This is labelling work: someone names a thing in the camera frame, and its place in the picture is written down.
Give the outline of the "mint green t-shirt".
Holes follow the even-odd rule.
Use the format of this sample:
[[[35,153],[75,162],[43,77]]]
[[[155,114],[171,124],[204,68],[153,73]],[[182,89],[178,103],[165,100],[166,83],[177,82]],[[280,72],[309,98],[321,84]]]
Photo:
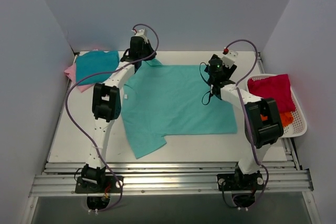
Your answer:
[[[167,135],[236,134],[233,106],[212,98],[195,65],[146,61],[123,86],[122,119],[129,145],[139,159],[166,144]]]

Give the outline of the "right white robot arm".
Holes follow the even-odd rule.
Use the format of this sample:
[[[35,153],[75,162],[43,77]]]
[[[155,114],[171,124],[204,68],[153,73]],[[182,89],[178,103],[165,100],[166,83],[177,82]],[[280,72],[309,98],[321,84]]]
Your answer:
[[[273,98],[251,94],[231,81],[236,68],[233,58],[213,54],[204,71],[208,74],[209,96],[228,102],[243,112],[245,135],[251,147],[249,153],[239,160],[233,182],[236,187],[244,189],[251,184],[251,175],[260,170],[261,161],[271,145],[283,135],[284,129]]]

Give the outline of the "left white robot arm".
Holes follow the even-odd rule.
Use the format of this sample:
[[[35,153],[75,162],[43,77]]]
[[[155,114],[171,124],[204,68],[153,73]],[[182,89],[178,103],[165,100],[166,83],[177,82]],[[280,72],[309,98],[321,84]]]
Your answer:
[[[145,30],[138,30],[130,40],[130,48],[120,59],[118,71],[103,83],[93,88],[92,112],[94,116],[93,143],[88,160],[82,169],[81,178],[94,192],[100,192],[106,185],[106,164],[102,161],[106,156],[109,135],[115,120],[122,108],[120,91],[128,79],[141,67],[143,60],[151,60],[156,56]]]

